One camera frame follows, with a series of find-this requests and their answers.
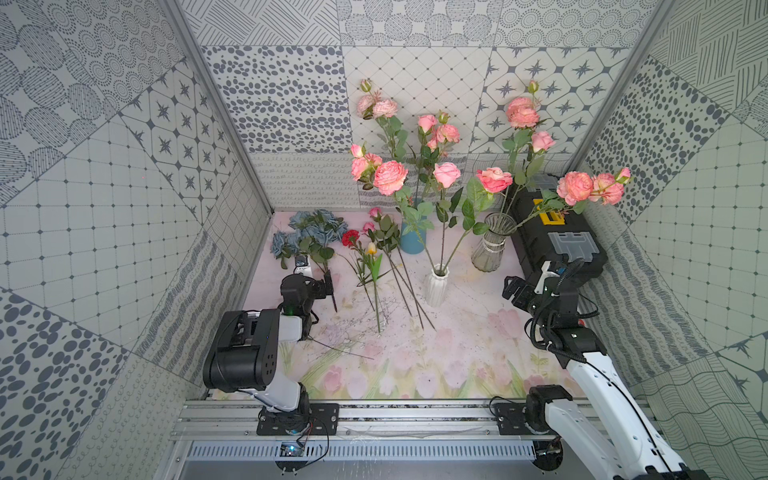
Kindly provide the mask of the red carnation stem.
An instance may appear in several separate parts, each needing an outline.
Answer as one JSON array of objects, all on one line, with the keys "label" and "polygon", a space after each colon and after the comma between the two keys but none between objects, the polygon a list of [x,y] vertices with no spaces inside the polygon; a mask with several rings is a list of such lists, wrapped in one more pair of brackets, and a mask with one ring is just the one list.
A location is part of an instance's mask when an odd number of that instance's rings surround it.
[{"label": "red carnation stem", "polygon": [[368,290],[368,285],[372,282],[370,273],[371,258],[363,248],[360,232],[358,230],[346,231],[341,237],[341,242],[343,246],[349,248],[353,252],[353,259],[347,260],[347,263],[353,269],[358,279],[358,285],[363,288],[371,307],[375,311],[378,311],[378,306]]}]

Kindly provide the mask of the large pink peony spray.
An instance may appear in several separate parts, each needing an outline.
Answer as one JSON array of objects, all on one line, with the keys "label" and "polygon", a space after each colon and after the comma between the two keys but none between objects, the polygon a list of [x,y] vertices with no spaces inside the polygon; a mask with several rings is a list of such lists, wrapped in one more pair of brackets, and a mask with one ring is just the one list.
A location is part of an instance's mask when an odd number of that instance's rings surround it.
[{"label": "large pink peony spray", "polygon": [[536,98],[539,83],[531,80],[522,96],[513,99],[506,108],[508,123],[513,128],[513,135],[503,142],[508,154],[508,166],[512,170],[513,184],[505,193],[502,211],[508,213],[512,201],[529,180],[528,169],[535,157],[533,134],[541,123],[538,112],[540,102]]}]

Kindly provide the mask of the pink carnation spray stem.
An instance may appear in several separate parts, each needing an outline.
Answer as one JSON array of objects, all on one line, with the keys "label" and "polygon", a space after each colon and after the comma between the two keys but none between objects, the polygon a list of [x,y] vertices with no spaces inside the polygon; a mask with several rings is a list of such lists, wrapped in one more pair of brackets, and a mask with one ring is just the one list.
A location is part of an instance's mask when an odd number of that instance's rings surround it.
[{"label": "pink carnation spray stem", "polygon": [[356,112],[363,120],[373,120],[382,130],[380,138],[393,160],[414,165],[415,152],[408,145],[408,132],[397,117],[398,103],[375,90],[373,81],[363,79],[359,88],[363,93],[356,103]]}]

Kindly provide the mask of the pink rose single stem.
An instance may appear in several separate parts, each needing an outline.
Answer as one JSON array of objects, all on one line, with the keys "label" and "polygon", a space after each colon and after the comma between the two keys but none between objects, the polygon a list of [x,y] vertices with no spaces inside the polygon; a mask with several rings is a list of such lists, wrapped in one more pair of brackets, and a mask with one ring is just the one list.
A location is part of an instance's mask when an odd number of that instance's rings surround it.
[{"label": "pink rose single stem", "polygon": [[439,154],[439,145],[436,138],[438,119],[434,115],[424,115],[418,119],[418,139],[420,143],[417,167],[416,201],[422,201],[428,193],[430,179],[432,178],[436,160]]}]

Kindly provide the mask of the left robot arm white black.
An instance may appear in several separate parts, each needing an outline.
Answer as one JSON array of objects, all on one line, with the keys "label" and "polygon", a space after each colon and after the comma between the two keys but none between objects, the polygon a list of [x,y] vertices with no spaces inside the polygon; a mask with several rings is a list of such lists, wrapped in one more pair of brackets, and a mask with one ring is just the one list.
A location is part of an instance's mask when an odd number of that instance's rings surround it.
[{"label": "left robot arm white black", "polygon": [[306,387],[278,367],[281,344],[308,340],[318,321],[314,302],[333,293],[328,273],[321,280],[295,273],[283,278],[278,307],[223,314],[203,363],[203,381],[209,389],[245,393],[261,403],[259,436],[337,432],[339,406],[312,403]]}]

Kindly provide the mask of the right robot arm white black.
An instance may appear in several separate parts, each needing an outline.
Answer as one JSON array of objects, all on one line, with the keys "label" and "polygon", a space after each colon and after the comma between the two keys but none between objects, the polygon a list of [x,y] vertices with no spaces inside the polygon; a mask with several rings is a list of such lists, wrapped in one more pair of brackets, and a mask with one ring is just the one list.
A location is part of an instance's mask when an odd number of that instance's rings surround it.
[{"label": "right robot arm white black", "polygon": [[705,479],[662,438],[620,379],[604,342],[585,322],[598,315],[579,308],[575,275],[584,262],[545,262],[537,282],[504,280],[502,296],[530,314],[531,344],[551,353],[586,395],[601,422],[595,427],[561,385],[531,388],[524,410],[534,432],[553,431],[597,479]]}]

